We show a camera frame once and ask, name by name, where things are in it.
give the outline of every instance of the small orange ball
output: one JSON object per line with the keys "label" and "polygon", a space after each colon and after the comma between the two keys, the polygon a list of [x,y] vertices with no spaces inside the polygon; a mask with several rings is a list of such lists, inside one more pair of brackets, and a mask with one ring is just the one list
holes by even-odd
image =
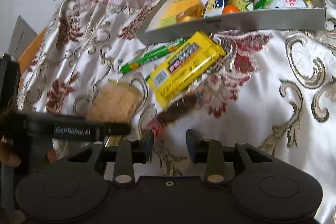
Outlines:
{"label": "small orange ball", "polygon": [[240,12],[240,10],[232,4],[228,4],[224,7],[222,14],[232,14],[235,12]]}

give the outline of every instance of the green snack bag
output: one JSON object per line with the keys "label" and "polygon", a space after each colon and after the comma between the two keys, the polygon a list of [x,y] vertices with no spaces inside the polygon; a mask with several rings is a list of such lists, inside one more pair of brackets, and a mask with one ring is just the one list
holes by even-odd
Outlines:
{"label": "green snack bag", "polygon": [[159,59],[163,56],[166,56],[166,55],[176,51],[186,40],[187,40],[187,38],[179,38],[177,40],[172,41],[168,45],[156,48],[155,50],[152,50],[152,51],[146,53],[142,57],[135,58],[135,59],[129,61],[128,63],[123,65],[119,69],[119,71],[122,74],[125,74],[125,73],[128,73],[132,70],[135,70],[135,69],[141,67],[142,65],[145,65],[145,64],[147,64],[151,61],[154,61],[154,60],[157,60],[157,59]]}

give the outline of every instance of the yellow plastic wrapper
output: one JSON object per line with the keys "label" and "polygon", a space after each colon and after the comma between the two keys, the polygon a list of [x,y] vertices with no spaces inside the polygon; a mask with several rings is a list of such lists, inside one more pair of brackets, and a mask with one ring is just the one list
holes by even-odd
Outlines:
{"label": "yellow plastic wrapper", "polygon": [[196,32],[152,73],[148,84],[162,107],[186,89],[226,52],[203,32]]}

